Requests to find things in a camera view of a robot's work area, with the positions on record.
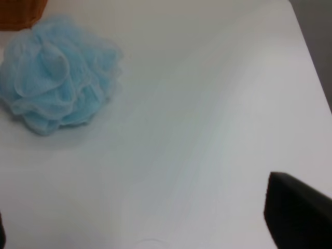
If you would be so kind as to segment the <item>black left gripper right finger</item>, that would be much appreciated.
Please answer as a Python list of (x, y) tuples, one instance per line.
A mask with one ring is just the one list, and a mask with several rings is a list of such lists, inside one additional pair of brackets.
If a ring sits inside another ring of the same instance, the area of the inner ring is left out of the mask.
[(331, 248), (331, 198), (289, 174), (270, 173), (264, 219), (277, 248)]

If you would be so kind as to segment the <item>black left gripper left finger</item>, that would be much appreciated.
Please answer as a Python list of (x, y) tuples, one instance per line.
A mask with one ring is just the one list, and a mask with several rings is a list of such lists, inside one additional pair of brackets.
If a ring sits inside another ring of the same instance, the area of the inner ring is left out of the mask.
[(2, 216), (0, 215), (0, 249), (4, 249), (6, 245), (6, 234), (3, 226)]

